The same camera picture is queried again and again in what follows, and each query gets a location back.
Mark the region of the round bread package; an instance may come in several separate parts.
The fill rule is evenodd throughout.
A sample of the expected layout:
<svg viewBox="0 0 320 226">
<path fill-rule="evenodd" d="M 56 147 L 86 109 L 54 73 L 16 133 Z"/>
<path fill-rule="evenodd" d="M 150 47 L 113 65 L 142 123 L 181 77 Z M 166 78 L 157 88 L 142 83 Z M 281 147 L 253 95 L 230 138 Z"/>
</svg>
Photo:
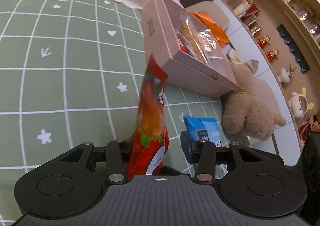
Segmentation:
<svg viewBox="0 0 320 226">
<path fill-rule="evenodd" d="M 206 57 L 209 59 L 222 59 L 223 53 L 221 48 L 212 34 L 210 29 L 202 29 L 199 31 L 200 43 Z"/>
</svg>

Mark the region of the beige chair behind box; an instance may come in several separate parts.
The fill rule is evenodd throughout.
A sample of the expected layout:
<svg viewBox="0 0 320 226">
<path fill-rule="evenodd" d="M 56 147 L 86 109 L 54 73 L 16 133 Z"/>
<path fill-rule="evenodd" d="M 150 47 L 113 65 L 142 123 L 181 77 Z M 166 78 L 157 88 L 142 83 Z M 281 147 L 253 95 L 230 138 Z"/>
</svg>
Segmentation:
<svg viewBox="0 0 320 226">
<path fill-rule="evenodd" d="M 187 11 L 207 13 L 224 31 L 229 27 L 230 21 L 222 9 L 211 1 L 203 1 L 186 8 Z"/>
</svg>

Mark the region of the brown plush teddy bear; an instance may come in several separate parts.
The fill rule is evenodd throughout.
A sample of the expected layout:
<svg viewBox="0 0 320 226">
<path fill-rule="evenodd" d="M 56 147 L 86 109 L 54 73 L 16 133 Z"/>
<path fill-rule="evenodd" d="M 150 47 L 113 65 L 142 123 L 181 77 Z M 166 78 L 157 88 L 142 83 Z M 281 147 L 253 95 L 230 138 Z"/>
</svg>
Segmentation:
<svg viewBox="0 0 320 226">
<path fill-rule="evenodd" d="M 286 119 L 271 112 L 254 94 L 254 76 L 247 65 L 229 64 L 237 85 L 223 98 L 221 125 L 226 134 L 242 134 L 267 140 L 277 126 L 285 126 Z"/>
</svg>

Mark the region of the green grid tablecloth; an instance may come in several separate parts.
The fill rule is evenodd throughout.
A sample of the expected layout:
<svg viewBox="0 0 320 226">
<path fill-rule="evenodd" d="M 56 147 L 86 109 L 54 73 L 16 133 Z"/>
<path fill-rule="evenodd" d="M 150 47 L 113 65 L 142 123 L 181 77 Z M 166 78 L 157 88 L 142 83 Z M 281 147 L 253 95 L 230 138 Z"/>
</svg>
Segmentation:
<svg viewBox="0 0 320 226">
<path fill-rule="evenodd" d="M 1 0 L 1 225 L 26 172 L 135 130 L 146 69 L 140 12 L 112 0 Z"/>
</svg>

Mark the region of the orange snack bag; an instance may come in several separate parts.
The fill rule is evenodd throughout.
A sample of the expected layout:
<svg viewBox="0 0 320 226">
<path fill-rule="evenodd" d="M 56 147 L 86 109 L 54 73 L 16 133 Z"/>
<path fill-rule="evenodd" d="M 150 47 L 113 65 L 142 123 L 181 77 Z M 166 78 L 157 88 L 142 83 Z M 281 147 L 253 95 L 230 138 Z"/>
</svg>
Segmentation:
<svg viewBox="0 0 320 226">
<path fill-rule="evenodd" d="M 191 11 L 190 13 L 210 29 L 212 34 L 217 39 L 217 42 L 219 45 L 222 45 L 222 44 L 226 45 L 230 43 L 230 40 L 227 34 L 225 33 L 225 31 L 207 13 L 205 13 L 204 11 L 199 11 L 197 13 Z"/>
</svg>

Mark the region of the blue snack bag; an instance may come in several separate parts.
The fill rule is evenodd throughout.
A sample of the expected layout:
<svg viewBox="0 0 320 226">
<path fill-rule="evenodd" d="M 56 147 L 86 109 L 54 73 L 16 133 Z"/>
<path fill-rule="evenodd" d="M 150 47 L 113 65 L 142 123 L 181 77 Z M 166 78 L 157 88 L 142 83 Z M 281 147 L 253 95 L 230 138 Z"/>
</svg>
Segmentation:
<svg viewBox="0 0 320 226">
<path fill-rule="evenodd" d="M 184 123 L 187 132 L 194 141 L 208 140 L 213 142 L 216 146 L 221 147 L 221 135 L 214 118 L 195 118 L 189 115 L 184 117 Z"/>
</svg>

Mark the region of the red white snack bag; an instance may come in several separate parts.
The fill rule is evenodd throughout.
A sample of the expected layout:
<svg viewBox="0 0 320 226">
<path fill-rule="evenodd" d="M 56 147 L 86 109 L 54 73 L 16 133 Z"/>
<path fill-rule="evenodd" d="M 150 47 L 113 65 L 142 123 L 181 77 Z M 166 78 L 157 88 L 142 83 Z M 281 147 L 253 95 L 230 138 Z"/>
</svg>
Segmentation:
<svg viewBox="0 0 320 226">
<path fill-rule="evenodd" d="M 167 78 L 167 73 L 151 56 L 140 90 L 136 129 L 127 168 L 128 179 L 134 175 L 155 175 L 163 166 L 162 160 L 169 147 L 163 102 Z"/>
</svg>

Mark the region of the wooden display shelf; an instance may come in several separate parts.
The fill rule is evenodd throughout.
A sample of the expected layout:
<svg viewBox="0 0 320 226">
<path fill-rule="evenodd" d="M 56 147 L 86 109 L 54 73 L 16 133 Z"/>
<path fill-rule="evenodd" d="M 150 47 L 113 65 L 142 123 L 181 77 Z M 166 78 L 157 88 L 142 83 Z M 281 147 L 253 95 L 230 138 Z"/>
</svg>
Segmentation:
<svg viewBox="0 0 320 226">
<path fill-rule="evenodd" d="M 222 0 L 234 9 L 240 0 Z M 263 36 L 270 37 L 270 44 L 263 49 L 264 54 L 273 49 L 279 50 L 279 58 L 268 62 L 275 76 L 293 70 L 287 84 L 282 82 L 281 89 L 286 100 L 292 92 L 307 90 L 308 102 L 314 108 L 308 110 L 302 119 L 293 118 L 296 129 L 303 127 L 310 116 L 319 110 L 319 33 L 312 35 L 309 28 L 319 23 L 319 2 L 317 0 L 253 0 L 259 10 L 256 23 L 260 27 L 257 34 L 249 31 L 255 41 Z"/>
</svg>

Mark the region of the red gold figurine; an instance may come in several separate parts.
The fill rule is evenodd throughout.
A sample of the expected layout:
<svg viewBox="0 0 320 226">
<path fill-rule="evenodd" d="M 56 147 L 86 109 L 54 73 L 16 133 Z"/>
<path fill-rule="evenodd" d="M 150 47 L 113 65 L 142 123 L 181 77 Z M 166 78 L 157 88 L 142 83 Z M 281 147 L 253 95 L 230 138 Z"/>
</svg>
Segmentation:
<svg viewBox="0 0 320 226">
<path fill-rule="evenodd" d="M 270 37 L 269 36 L 263 36 L 259 39 L 257 39 L 257 44 L 261 49 L 263 49 L 266 45 L 270 44 Z"/>
<path fill-rule="evenodd" d="M 277 50 L 277 49 L 273 49 L 273 50 L 265 53 L 265 56 L 269 62 L 272 62 L 273 60 L 279 58 L 278 55 L 279 55 L 279 50 Z"/>
</svg>

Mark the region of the long bread stick package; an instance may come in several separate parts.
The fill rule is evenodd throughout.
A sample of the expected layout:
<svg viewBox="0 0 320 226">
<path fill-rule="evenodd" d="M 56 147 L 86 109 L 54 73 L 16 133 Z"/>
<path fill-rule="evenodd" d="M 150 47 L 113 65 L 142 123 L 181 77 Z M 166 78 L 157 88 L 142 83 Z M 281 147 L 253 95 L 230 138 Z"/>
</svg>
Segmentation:
<svg viewBox="0 0 320 226">
<path fill-rule="evenodd" d="M 178 17 L 180 19 L 180 33 L 188 42 L 190 55 L 199 60 L 199 62 L 208 66 L 209 63 L 202 50 L 197 30 L 195 29 L 190 17 L 185 13 L 180 13 Z"/>
</svg>

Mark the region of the white doll figurine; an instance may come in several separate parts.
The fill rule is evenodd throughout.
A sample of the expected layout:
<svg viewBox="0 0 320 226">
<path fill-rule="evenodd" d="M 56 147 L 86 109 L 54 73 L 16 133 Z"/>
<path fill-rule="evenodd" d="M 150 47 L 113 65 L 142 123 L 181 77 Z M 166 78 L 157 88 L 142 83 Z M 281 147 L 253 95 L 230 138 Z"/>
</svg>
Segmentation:
<svg viewBox="0 0 320 226">
<path fill-rule="evenodd" d="M 306 93 L 306 88 L 302 87 L 300 93 L 292 92 L 291 94 L 289 106 L 295 118 L 302 119 L 308 110 L 312 110 L 314 108 L 314 103 L 308 102 Z"/>
</svg>

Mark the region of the pink gift box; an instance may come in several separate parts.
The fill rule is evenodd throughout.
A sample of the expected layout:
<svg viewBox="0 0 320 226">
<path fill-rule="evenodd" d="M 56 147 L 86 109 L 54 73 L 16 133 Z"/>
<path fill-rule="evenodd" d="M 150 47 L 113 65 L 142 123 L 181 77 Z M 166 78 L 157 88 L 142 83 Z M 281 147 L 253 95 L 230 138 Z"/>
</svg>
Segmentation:
<svg viewBox="0 0 320 226">
<path fill-rule="evenodd" d="M 141 12 L 147 58 L 154 58 L 167 82 L 218 98 L 236 79 L 211 30 L 173 0 L 149 0 Z"/>
</svg>

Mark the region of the small red snack packet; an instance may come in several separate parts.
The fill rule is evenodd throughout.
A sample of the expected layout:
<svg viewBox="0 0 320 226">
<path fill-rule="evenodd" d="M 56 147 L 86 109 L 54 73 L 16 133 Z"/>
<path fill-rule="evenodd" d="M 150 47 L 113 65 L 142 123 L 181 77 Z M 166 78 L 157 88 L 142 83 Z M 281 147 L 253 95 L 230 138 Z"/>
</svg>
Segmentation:
<svg viewBox="0 0 320 226">
<path fill-rule="evenodd" d="M 185 54 L 189 54 L 190 53 L 189 46 L 187 45 L 186 42 L 183 41 L 181 36 L 177 35 L 177 41 L 180 47 L 180 51 L 184 52 Z"/>
</svg>

